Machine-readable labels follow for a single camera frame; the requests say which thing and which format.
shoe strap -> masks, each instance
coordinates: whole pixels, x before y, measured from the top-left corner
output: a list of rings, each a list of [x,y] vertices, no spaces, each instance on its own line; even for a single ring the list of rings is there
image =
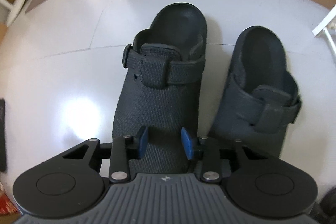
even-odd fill
[[[238,117],[249,122],[255,131],[260,133],[275,134],[281,127],[294,123],[301,108],[298,96],[291,106],[283,106],[275,101],[264,101],[245,92],[235,81],[231,74],[225,96],[233,104],[233,109]]]
[[[125,47],[122,63],[135,75],[141,75],[143,85],[162,89],[167,85],[184,85],[200,80],[205,56],[194,61],[168,61],[162,57],[141,55],[129,44]]]

gray ribbed gripper base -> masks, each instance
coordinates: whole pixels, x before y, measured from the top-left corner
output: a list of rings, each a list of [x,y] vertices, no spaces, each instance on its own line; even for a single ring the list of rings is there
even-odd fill
[[[138,174],[110,187],[103,200],[78,216],[52,220],[23,215],[16,224],[317,224],[307,215],[266,220],[235,207],[218,185],[194,174]]]

shoe insole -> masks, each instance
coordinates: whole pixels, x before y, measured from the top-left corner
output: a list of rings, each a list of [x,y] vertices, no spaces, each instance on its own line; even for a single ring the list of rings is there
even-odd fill
[[[285,51],[270,30],[255,28],[246,35],[241,60],[246,72],[246,92],[251,93],[260,85],[284,89],[287,70]]]
[[[207,25],[200,10],[188,3],[174,3],[163,8],[150,27],[152,33],[147,43],[167,44],[177,47],[182,60],[189,58],[193,47],[203,39],[202,51],[205,51]]]

metal screw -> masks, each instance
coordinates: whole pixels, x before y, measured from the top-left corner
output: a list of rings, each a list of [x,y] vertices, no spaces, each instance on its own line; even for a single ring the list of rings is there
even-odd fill
[[[124,171],[113,172],[111,178],[115,180],[124,180],[128,177],[127,173]]]
[[[219,174],[213,171],[208,171],[203,174],[203,178],[208,181],[216,180],[219,179]]]

white tiled floor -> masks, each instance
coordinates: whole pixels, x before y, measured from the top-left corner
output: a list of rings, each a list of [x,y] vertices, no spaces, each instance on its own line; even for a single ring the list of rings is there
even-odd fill
[[[208,23],[199,132],[211,126],[236,38],[266,26],[282,40],[303,100],[282,159],[310,173],[320,195],[336,184],[336,69],[323,37],[311,32],[327,9],[309,0],[48,0],[20,15],[0,46],[8,154],[0,180],[10,196],[23,171],[83,139],[110,141],[124,46],[165,5],[181,1],[198,6]]]

